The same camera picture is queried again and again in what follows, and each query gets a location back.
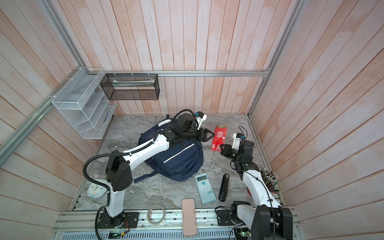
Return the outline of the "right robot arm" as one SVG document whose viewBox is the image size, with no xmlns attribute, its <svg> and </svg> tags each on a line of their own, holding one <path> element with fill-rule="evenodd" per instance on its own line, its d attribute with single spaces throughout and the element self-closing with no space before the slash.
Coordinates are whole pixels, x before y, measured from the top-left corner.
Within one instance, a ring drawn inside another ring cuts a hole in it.
<svg viewBox="0 0 384 240">
<path fill-rule="evenodd" d="M 245 201 L 234 201 L 231 205 L 232 221 L 246 225 L 251 231 L 251 240 L 292 240 L 293 214 L 277 202 L 263 181 L 260 169 L 253 162 L 254 143 L 235 140 L 234 144 L 221 145 L 221 155 L 232 161 L 256 207 Z"/>
</svg>

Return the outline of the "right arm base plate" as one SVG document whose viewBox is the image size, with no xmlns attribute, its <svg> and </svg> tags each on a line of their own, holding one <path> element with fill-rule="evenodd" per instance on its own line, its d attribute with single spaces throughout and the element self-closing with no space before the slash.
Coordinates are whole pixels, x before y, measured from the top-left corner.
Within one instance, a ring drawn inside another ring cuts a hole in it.
<svg viewBox="0 0 384 240">
<path fill-rule="evenodd" d="M 234 226 L 236 225 L 231 217 L 231 211 L 226 209 L 215 210 L 217 215 L 217 224 L 219 226 Z"/>
</svg>

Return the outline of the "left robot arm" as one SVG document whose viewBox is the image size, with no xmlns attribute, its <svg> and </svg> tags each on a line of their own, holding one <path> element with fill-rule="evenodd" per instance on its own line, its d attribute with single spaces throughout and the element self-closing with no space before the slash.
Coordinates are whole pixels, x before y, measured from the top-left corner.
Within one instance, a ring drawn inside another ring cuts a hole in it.
<svg viewBox="0 0 384 240">
<path fill-rule="evenodd" d="M 109 218 L 123 213 L 125 191 L 132 183 L 156 174 L 182 182 L 200 169 L 204 162 L 202 143 L 214 137 L 214 132 L 202 128 L 206 119 L 203 112 L 182 110 L 172 119 L 167 118 L 144 132 L 137 147 L 96 155 L 86 161 L 84 177 L 107 190 L 104 209 Z M 91 178 L 87 172 L 88 165 L 99 158 L 109 159 L 105 183 Z"/>
</svg>

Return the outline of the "navy blue student backpack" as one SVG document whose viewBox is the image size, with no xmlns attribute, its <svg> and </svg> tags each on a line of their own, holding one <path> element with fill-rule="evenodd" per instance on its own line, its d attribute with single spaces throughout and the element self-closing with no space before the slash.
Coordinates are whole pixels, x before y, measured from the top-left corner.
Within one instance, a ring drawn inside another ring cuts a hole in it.
<svg viewBox="0 0 384 240">
<path fill-rule="evenodd" d="M 170 147 L 168 150 L 147 159 L 145 163 L 154 171 L 134 179 L 135 183 L 157 174 L 177 182 L 182 182 L 197 173 L 203 165 L 203 147 L 196 140 L 182 140 L 179 144 Z"/>
</svg>

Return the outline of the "red card box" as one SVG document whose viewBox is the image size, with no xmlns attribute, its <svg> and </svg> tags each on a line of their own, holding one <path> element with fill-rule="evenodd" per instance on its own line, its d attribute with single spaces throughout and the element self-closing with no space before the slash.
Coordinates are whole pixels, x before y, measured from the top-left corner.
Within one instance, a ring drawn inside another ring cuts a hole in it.
<svg viewBox="0 0 384 240">
<path fill-rule="evenodd" d="M 216 125 L 215 135 L 211 145 L 212 151 L 221 151 L 221 145 L 225 144 L 228 132 L 228 126 Z"/>
</svg>

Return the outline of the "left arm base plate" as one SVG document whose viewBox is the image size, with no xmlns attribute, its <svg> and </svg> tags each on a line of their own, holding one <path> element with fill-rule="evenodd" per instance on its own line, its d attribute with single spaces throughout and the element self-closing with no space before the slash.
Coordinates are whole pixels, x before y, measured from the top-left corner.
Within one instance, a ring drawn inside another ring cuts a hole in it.
<svg viewBox="0 0 384 240">
<path fill-rule="evenodd" d="M 138 225 L 139 214 L 139 212 L 123 212 L 112 218 L 107 212 L 102 212 L 95 224 L 98 229 L 134 229 Z"/>
</svg>

